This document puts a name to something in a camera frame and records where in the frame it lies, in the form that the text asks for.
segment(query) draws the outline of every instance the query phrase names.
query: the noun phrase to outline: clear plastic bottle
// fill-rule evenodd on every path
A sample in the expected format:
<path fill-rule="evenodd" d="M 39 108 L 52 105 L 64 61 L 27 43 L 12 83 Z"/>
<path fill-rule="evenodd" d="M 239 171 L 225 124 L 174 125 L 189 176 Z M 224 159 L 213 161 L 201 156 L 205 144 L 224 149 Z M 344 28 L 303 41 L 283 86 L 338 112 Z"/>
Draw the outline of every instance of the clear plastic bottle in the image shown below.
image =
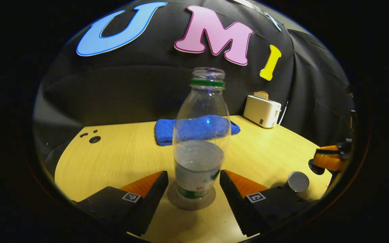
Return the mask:
<path fill-rule="evenodd" d="M 191 92 L 173 130 L 176 187 L 179 196 L 200 199 L 210 192 L 230 138 L 229 111 L 222 96 L 225 72 L 197 67 Z"/>

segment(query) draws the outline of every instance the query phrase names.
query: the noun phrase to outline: table surface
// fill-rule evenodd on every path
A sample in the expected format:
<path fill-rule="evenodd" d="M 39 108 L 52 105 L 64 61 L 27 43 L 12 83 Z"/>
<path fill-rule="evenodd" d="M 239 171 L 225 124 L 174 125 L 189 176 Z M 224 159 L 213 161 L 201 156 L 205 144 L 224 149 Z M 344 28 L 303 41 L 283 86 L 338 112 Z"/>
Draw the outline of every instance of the table surface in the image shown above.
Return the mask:
<path fill-rule="evenodd" d="M 277 125 L 272 129 L 235 115 L 231 120 L 241 132 L 232 135 L 222 169 L 228 169 L 264 186 L 283 185 L 293 171 L 309 177 L 310 185 L 300 196 L 320 199 L 331 180 L 330 173 L 315 175 L 308 166 L 317 145 Z M 175 181 L 172 146 L 159 146 L 155 122 L 85 127 L 62 154 L 55 183 L 69 198 L 81 201 L 106 186 L 120 188 L 155 172 L 168 171 Z M 91 137 L 100 136 L 97 143 Z M 239 242 L 241 233 L 227 199 L 216 180 L 215 201 L 205 209 L 184 211 L 171 204 L 167 191 L 142 239 L 150 242 Z"/>

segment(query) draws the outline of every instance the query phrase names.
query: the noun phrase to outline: letter m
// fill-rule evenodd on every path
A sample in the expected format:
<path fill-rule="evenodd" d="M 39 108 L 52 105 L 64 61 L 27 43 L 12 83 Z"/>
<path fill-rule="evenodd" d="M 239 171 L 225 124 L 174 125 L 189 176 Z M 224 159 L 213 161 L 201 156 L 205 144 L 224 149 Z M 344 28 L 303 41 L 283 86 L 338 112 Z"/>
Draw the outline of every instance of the letter m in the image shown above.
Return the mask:
<path fill-rule="evenodd" d="M 216 14 L 211 9 L 200 6 L 188 6 L 192 12 L 184 38 L 174 43 L 179 51 L 202 53 L 206 47 L 202 43 L 202 35 L 207 34 L 208 43 L 213 55 L 217 56 L 229 43 L 230 48 L 225 51 L 224 57 L 238 65 L 247 65 L 247 47 L 253 30 L 240 22 L 235 22 L 224 29 Z"/>

